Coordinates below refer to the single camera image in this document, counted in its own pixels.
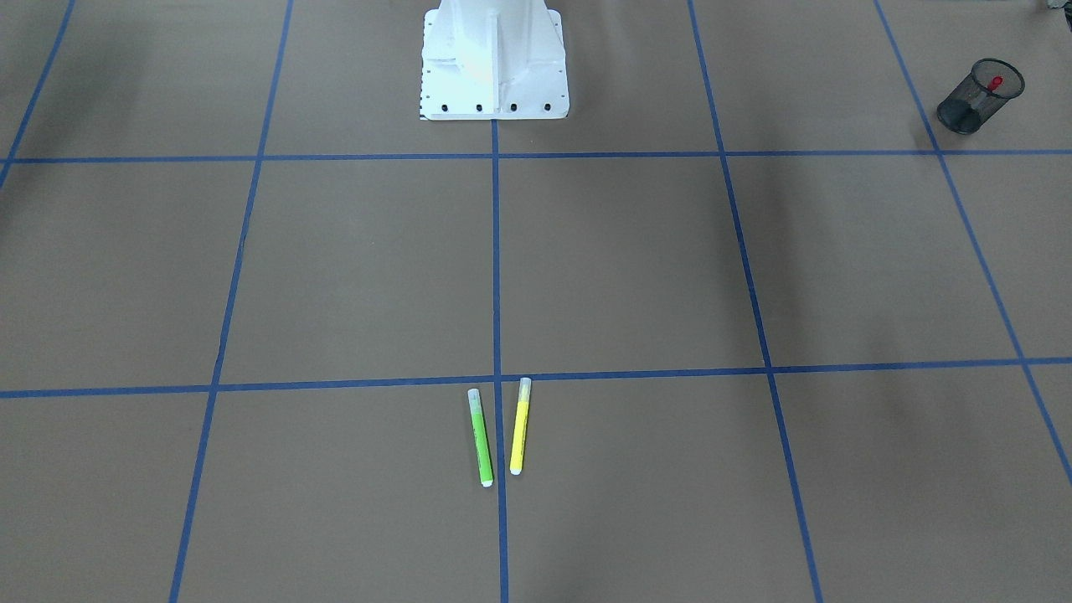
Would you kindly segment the yellow highlighter pen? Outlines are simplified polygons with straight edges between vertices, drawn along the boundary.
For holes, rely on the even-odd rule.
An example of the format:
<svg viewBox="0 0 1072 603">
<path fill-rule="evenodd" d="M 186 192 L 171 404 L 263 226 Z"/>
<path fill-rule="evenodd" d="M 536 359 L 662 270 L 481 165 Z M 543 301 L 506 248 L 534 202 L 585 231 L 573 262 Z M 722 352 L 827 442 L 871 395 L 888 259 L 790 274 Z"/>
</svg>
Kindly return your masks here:
<svg viewBox="0 0 1072 603">
<path fill-rule="evenodd" d="M 528 413 L 531 413 L 531 394 L 533 380 L 523 377 L 519 381 L 516 407 L 513 407 L 513 442 L 509 458 L 509 472 L 520 476 L 523 472 L 526 451 L 526 429 L 528 429 Z"/>
</svg>

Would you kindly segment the green highlighter pen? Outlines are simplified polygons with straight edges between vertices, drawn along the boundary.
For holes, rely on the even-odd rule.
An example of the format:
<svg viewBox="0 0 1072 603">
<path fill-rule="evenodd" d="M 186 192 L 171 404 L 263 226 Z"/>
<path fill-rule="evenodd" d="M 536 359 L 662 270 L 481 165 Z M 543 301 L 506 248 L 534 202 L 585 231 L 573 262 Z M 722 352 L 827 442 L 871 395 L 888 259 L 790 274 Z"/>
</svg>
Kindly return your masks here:
<svg viewBox="0 0 1072 603">
<path fill-rule="evenodd" d="M 494 484 L 494 470 L 489 439 L 487 438 L 487 424 L 480 389 L 472 387 L 466 392 L 466 397 L 480 485 L 483 488 L 490 488 Z"/>
</svg>

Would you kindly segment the brown paper table mat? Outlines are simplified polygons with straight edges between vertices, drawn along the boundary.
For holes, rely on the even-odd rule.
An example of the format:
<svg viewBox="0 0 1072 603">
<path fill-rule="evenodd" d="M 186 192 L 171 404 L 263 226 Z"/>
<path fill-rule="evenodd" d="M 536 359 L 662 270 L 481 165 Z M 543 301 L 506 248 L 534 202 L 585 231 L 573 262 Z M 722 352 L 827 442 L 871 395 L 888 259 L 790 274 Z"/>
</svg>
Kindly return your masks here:
<svg viewBox="0 0 1072 603">
<path fill-rule="evenodd" d="M 433 8 L 4 1 L 4 602 L 1068 602 L 1064 13 Z"/>
</svg>

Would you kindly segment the near black mesh cup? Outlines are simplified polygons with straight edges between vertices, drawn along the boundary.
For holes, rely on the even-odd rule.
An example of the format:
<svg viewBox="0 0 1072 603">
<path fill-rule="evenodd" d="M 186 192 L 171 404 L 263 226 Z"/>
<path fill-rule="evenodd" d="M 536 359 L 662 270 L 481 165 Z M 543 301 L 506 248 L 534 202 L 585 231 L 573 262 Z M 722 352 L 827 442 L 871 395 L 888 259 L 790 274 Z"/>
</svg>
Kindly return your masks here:
<svg viewBox="0 0 1072 603">
<path fill-rule="evenodd" d="M 996 93 L 987 91 L 993 76 L 1004 78 Z M 953 91 L 938 104 L 935 114 L 946 130 L 961 135 L 976 134 L 992 115 L 1018 98 L 1025 89 L 1023 74 L 1013 64 L 984 58 L 976 61 L 970 71 Z"/>
</svg>

